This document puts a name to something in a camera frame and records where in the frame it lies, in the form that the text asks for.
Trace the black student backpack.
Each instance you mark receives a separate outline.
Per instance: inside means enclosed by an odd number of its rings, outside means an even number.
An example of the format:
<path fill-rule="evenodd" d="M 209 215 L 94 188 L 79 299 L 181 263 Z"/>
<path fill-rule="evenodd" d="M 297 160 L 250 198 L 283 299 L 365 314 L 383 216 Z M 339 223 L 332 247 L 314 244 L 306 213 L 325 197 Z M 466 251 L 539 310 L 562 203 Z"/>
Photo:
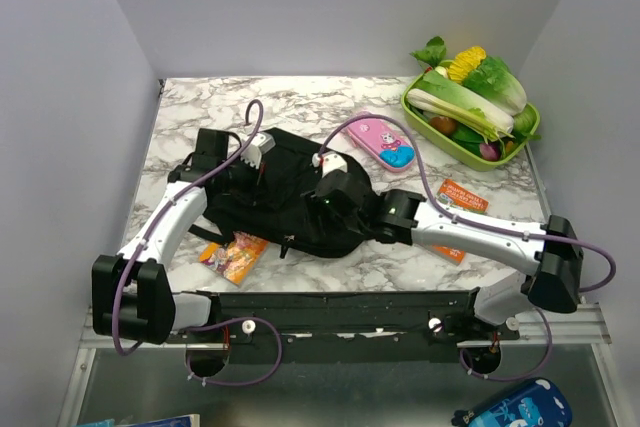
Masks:
<path fill-rule="evenodd" d="M 207 181 L 207 206 L 203 217 L 220 232 L 215 234 L 197 225 L 189 232 L 209 242 L 227 244 L 235 232 L 247 233 L 281 247 L 281 256 L 290 249 L 320 258 L 341 258 L 372 238 L 370 233 L 329 229 L 315 232 L 308 219 L 302 195 L 316 187 L 321 172 L 312 166 L 312 155 L 321 145 L 279 128 L 265 131 L 276 145 L 266 153 L 264 197 L 236 197 L 220 192 L 221 173 Z"/>

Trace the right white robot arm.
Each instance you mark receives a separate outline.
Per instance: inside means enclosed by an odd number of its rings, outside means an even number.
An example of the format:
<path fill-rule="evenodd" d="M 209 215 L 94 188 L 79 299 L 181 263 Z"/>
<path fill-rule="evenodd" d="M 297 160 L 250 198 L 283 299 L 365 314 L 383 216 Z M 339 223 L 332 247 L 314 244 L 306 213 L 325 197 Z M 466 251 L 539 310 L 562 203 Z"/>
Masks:
<path fill-rule="evenodd" d="M 303 196 L 314 228 L 344 228 L 364 240 L 439 245 L 513 268 L 504 279 L 479 288 L 460 326 L 480 339 L 508 318 L 534 307 L 569 314 L 579 304 L 583 253 L 571 223 L 552 216 L 545 224 L 508 222 L 430 202 L 401 189 L 376 193 L 350 173 L 333 171 Z"/>

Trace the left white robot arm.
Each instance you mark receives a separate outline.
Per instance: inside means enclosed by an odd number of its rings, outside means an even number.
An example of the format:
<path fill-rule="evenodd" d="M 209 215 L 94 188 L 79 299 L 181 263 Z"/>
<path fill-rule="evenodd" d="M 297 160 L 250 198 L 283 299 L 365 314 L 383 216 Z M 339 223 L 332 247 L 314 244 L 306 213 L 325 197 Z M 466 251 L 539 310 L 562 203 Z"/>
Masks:
<path fill-rule="evenodd" d="M 220 166 L 189 183 L 167 184 L 161 203 L 134 239 L 115 256 L 101 255 L 91 271 L 94 331 L 112 337 L 127 356 L 143 343 L 162 344 L 174 331 L 188 329 L 201 342 L 214 340 L 222 327 L 211 300 L 198 293 L 172 293 L 165 267 L 189 227 L 207 206 L 201 185 L 232 162 L 255 168 L 275 140 L 256 133 Z"/>

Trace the pink pencil case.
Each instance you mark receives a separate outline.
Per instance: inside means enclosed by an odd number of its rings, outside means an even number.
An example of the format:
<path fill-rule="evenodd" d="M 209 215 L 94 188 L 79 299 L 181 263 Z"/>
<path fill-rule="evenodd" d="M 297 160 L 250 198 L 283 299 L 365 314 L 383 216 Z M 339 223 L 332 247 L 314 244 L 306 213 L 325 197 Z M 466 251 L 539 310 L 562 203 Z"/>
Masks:
<path fill-rule="evenodd" d="M 413 147 L 385 121 L 370 117 L 361 119 L 366 114 L 366 111 L 358 113 L 344 129 L 354 146 L 389 172 L 408 170 L 415 160 Z"/>

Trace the Roald Dahl book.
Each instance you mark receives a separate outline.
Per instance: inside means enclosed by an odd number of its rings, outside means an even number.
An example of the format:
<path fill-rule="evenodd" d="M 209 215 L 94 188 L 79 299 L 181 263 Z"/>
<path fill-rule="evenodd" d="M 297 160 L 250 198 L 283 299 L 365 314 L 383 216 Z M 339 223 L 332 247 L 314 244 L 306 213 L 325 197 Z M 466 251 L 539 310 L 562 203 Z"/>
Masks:
<path fill-rule="evenodd" d="M 209 270 L 239 286 L 258 262 L 269 242 L 242 232 L 234 233 L 227 245 L 210 243 L 201 253 L 199 262 Z"/>

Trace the orange 78-storey treehouse book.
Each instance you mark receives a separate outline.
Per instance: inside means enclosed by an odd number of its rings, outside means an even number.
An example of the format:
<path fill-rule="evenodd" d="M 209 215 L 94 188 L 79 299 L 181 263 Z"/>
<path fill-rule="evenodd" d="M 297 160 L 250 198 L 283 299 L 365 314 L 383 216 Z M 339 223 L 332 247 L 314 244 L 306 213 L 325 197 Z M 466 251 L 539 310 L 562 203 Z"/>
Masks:
<path fill-rule="evenodd" d="M 446 179 L 441 184 L 436 199 L 447 207 L 452 206 L 482 215 L 486 213 L 489 205 L 487 200 L 466 190 L 451 179 Z M 466 256 L 464 251 L 445 246 L 432 245 L 428 249 L 454 265 L 460 265 Z"/>

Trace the green vegetable tray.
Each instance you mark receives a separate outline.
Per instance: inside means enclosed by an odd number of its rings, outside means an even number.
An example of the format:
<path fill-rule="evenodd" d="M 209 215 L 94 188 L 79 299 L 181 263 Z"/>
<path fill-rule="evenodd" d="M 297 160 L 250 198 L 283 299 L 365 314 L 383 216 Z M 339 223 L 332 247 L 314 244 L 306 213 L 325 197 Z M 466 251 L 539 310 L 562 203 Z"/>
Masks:
<path fill-rule="evenodd" d="M 416 77 L 401 96 L 405 119 L 417 133 L 468 167 L 491 171 L 510 162 L 529 141 L 538 138 L 540 114 L 532 104 L 524 108 L 525 121 L 500 136 L 489 116 L 481 117 L 476 108 L 466 108 L 470 104 L 468 89 L 454 89 L 450 97 L 462 103 L 457 105 L 424 91 L 427 77 L 434 77 L 437 86 L 452 83 L 433 70 Z"/>

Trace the napa cabbage toy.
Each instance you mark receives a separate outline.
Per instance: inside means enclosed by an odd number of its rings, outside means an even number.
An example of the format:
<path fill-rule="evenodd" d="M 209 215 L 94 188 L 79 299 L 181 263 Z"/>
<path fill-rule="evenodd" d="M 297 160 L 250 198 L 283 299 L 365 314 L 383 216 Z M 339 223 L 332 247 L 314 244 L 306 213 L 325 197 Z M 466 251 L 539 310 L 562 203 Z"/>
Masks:
<path fill-rule="evenodd" d="M 406 93 L 406 101 L 416 109 L 450 117 L 485 139 L 510 136 L 513 118 L 490 101 L 437 70 L 425 73 Z"/>

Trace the green leaf sprig toy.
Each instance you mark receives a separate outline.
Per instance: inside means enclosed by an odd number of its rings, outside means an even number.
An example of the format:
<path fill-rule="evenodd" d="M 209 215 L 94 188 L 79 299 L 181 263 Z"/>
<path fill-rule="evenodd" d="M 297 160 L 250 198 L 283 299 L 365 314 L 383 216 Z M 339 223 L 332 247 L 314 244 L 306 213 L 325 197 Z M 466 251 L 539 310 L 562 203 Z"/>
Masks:
<path fill-rule="evenodd" d="M 447 47 L 440 36 L 434 36 L 427 41 L 422 49 L 415 50 L 411 56 L 432 68 L 437 67 L 445 59 Z"/>

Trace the yellow corn toy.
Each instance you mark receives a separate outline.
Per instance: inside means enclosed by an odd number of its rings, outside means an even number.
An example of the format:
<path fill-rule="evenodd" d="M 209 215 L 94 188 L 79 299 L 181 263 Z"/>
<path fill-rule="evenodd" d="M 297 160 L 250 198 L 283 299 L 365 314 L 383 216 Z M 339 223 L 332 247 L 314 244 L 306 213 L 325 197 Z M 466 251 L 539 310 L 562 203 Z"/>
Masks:
<path fill-rule="evenodd" d="M 473 46 L 458 53 L 447 68 L 449 79 L 461 84 L 462 81 L 473 70 L 475 70 L 486 57 L 486 51 L 480 46 Z"/>

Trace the green lettuce toy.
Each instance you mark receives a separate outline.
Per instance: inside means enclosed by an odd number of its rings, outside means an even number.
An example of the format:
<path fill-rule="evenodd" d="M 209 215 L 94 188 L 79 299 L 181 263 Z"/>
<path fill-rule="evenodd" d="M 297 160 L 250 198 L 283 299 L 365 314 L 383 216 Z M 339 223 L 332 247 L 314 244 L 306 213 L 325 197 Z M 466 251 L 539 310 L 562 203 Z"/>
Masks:
<path fill-rule="evenodd" d="M 511 116 L 521 113 L 527 104 L 523 86 L 499 57 L 488 56 L 482 60 L 463 79 L 462 85 Z"/>

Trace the blue pencil case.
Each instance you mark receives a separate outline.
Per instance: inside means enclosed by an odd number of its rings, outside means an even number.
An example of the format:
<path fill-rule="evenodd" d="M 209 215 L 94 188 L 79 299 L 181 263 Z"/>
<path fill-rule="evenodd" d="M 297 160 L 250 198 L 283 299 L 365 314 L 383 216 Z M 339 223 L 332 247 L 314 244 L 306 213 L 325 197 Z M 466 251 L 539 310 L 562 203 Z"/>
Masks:
<path fill-rule="evenodd" d="M 454 412 L 452 426 L 570 426 L 572 409 L 550 380 L 537 377 L 503 389 L 476 406 Z"/>

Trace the black mounting base rail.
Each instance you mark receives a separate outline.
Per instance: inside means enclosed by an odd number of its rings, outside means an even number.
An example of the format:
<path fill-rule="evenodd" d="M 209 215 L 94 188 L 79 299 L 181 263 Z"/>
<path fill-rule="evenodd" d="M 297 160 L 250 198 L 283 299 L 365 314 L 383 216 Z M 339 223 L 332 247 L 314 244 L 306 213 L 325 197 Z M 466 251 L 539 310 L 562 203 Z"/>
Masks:
<path fill-rule="evenodd" d="M 458 343 L 491 340 L 481 347 L 495 361 L 502 329 L 517 332 L 515 317 L 501 325 L 486 324 L 472 311 L 474 293 L 198 293 L 212 302 L 207 324 L 174 331 L 204 342 L 220 342 L 221 349 L 188 349 L 195 362 L 214 359 L 233 363 L 359 363 L 385 361 L 454 362 Z M 370 333 L 377 328 L 404 332 L 391 340 L 328 340 L 322 334 Z M 284 344 L 283 334 L 320 334 L 323 340 Z"/>

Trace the aluminium extrusion rail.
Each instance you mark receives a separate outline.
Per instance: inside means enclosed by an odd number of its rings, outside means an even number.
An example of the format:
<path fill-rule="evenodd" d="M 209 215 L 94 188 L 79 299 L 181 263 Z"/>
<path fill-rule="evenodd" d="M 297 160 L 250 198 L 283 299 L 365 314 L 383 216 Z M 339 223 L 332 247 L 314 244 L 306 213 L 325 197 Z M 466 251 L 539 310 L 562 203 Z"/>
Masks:
<path fill-rule="evenodd" d="M 544 314 L 551 330 L 551 337 L 554 346 L 557 345 L 591 345 L 591 344 L 610 344 L 611 335 L 607 327 L 604 315 L 598 304 L 581 304 L 578 310 L 573 314 L 557 314 L 547 312 Z M 500 334 L 501 346 L 544 346 L 548 341 L 547 329 L 540 314 L 533 311 L 517 314 L 516 331 L 511 331 L 504 327 Z M 323 340 L 320 334 L 311 333 L 292 333 L 283 334 L 284 344 L 292 344 L 297 340 Z M 322 334 L 328 336 L 328 340 L 391 340 L 399 342 L 404 337 L 404 332 L 382 330 L 377 328 L 374 332 L 363 334 L 356 333 L 338 333 L 338 334 Z M 161 345 L 144 343 L 139 347 L 142 349 L 159 349 L 159 348 L 188 348 L 188 349 L 221 349 L 220 342 L 204 342 L 195 340 L 196 338 L 188 334 L 178 334 L 170 336 L 167 343 Z M 491 340 L 475 340 L 459 342 L 461 347 L 485 347 L 491 344 Z M 92 325 L 91 309 L 86 316 L 85 324 L 82 329 L 79 341 L 81 349 L 108 349 L 113 350 L 114 345 L 110 337 L 101 336 L 94 332 Z"/>

